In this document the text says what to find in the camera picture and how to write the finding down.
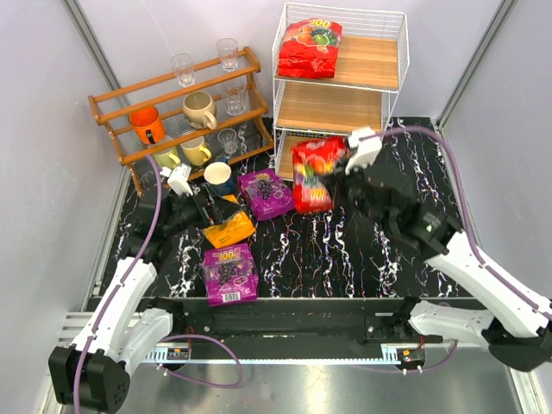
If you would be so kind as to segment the orange candy bag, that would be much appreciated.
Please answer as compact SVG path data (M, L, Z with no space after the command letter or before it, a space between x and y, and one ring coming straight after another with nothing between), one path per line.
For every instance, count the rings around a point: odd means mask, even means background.
M228 202L238 205L238 211L223 224L214 225L201 232L214 248L226 248L247 239L255 232L248 213L242 209L235 195L223 196Z

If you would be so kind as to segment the red candy bag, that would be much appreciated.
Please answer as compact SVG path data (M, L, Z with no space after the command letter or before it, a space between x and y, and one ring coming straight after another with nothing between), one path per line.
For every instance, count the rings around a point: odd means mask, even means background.
M300 214L328 211L333 201L319 176L331 174L336 162L347 152L343 137L309 140L292 150L293 190L295 208Z
M285 78L327 79L336 72L342 26L310 18L288 26L279 50L278 75Z

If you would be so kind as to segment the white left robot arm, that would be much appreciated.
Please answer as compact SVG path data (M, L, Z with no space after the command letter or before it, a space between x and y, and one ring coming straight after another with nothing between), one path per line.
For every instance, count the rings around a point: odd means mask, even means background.
M129 322L164 266L172 237L187 229L225 224L241 210L230 196L219 196L207 185L193 191L183 179L175 189L158 183L143 193L100 304L71 343L55 347L48 358L59 404L75 412L116 413L134 371L159 342L204 340L203 335L184 332L183 306L171 299L153 299L140 322Z

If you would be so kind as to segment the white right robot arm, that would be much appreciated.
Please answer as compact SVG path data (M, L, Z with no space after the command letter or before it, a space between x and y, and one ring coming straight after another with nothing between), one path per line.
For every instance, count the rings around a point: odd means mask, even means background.
M385 166L355 168L338 196L373 220L402 253L458 282L484 310L406 298L384 327L403 340L418 334L478 345L504 365L529 372L551 360L551 302L515 280L469 241L459 220L417 199L417 188Z

